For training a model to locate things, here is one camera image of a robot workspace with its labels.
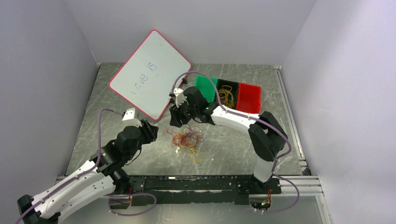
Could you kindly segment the green plastic bin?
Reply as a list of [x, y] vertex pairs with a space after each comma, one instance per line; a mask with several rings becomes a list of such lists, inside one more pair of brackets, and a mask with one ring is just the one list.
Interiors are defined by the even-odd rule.
[[211, 81], [209, 81], [208, 78], [202, 75], [197, 75], [194, 86], [200, 90], [202, 96], [206, 98], [208, 103], [214, 101], [216, 91]]

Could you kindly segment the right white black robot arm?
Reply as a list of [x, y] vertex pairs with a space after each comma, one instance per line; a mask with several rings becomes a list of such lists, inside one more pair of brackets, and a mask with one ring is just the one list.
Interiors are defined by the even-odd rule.
[[230, 109], [218, 102], [209, 103], [200, 90], [193, 86], [186, 90], [175, 88], [170, 96], [170, 125], [181, 127], [194, 120], [203, 124], [219, 125], [241, 131], [249, 135], [258, 157], [253, 172], [252, 188], [264, 193], [269, 187], [278, 153], [287, 143], [287, 135], [273, 114], [249, 114]]

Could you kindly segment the black plastic bin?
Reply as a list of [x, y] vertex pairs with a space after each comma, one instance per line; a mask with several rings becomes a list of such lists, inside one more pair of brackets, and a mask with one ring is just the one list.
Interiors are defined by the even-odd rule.
[[218, 79], [217, 90], [219, 92], [220, 103], [228, 108], [235, 109], [239, 91], [239, 83]]

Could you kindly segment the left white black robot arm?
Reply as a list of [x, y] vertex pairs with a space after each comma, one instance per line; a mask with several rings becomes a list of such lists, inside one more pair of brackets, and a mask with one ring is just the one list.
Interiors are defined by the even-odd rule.
[[16, 223], [59, 224], [98, 198], [127, 194], [130, 178], [123, 166], [157, 139], [158, 130], [145, 120], [140, 127], [125, 127], [71, 175], [40, 194], [19, 198]]

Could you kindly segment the pink framed whiteboard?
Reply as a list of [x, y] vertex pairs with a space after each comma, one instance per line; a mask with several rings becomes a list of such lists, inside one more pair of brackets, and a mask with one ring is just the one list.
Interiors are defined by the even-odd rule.
[[132, 53], [108, 86], [153, 120], [158, 120], [170, 103], [170, 90], [180, 86], [178, 76], [191, 63], [157, 30], [152, 30]]

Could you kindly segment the red plastic bin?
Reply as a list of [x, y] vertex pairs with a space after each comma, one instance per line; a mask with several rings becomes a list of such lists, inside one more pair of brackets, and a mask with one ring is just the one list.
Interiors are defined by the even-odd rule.
[[236, 110], [246, 113], [259, 113], [261, 108], [260, 86], [239, 83]]

